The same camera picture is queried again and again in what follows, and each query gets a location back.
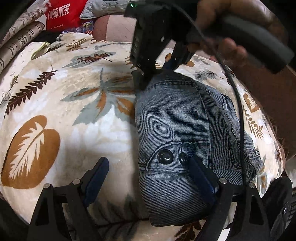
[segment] button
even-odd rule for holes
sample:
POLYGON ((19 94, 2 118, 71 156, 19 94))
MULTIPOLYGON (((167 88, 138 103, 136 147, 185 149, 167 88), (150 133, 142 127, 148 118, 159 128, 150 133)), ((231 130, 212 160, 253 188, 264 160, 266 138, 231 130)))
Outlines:
POLYGON ((165 165, 172 163, 174 159, 174 155, 170 150, 163 149, 158 153, 158 160, 165 165))
POLYGON ((186 153, 181 152, 179 154, 179 161, 180 161, 182 166, 188 165, 188 156, 186 155, 186 153))

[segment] black handle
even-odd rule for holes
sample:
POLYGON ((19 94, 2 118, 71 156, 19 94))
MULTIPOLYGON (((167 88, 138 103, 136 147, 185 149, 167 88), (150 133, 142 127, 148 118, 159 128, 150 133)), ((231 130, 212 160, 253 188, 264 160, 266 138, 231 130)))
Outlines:
MULTIPOLYGON (((222 16, 204 34, 209 37, 232 38, 274 74, 281 71, 294 57, 294 52, 265 28, 234 15, 222 16)), ((196 30, 189 32, 186 39, 188 42, 200 42, 196 30)))

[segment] gray quilted pillow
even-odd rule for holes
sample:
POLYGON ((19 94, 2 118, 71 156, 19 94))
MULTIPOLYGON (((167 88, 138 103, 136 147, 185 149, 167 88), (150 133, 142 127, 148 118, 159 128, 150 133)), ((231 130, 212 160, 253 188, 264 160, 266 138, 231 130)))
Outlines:
POLYGON ((80 18, 91 19, 106 14, 124 12, 127 4, 128 0, 88 0, 80 18))

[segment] brown floor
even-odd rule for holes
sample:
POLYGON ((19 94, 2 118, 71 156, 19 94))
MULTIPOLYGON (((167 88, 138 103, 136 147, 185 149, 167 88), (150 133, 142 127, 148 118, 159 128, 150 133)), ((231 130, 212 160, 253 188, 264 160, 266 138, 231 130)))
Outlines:
POLYGON ((251 94, 274 119, 277 135, 289 150, 287 160, 296 154, 296 75, 285 67, 278 74, 247 64, 234 71, 251 94))

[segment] red bag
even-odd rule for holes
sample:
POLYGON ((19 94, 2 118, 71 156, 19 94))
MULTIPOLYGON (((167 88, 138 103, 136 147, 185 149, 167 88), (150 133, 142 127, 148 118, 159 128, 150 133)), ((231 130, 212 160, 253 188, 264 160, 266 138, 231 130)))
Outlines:
POLYGON ((77 28, 85 21, 79 18, 87 0, 50 0, 51 7, 45 13, 46 30, 61 32, 77 28))

